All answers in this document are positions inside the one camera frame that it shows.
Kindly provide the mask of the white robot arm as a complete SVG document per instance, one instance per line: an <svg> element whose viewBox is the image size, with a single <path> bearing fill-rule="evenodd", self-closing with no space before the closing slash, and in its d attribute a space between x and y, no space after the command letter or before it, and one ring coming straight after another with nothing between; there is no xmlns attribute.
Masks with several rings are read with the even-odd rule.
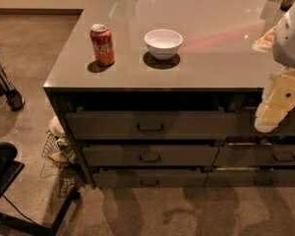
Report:
<svg viewBox="0 0 295 236"><path fill-rule="evenodd" d="M253 49L271 51L273 60L284 67L281 74L268 77L256 112L255 128L268 133L295 107L295 2Z"/></svg>

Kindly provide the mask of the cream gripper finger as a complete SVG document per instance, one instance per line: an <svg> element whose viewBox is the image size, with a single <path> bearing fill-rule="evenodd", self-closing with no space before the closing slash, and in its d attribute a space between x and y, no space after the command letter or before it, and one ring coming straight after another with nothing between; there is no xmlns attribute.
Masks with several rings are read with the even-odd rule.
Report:
<svg viewBox="0 0 295 236"><path fill-rule="evenodd" d="M255 128L262 133L269 133L286 117L287 112L262 102L257 111Z"/></svg>

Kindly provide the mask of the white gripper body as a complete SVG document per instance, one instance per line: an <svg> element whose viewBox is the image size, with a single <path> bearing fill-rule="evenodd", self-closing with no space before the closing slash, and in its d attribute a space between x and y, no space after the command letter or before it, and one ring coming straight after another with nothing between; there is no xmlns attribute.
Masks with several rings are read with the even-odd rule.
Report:
<svg viewBox="0 0 295 236"><path fill-rule="evenodd" d="M295 69L285 69L281 74L270 74L263 92L263 103L281 110L295 107Z"/></svg>

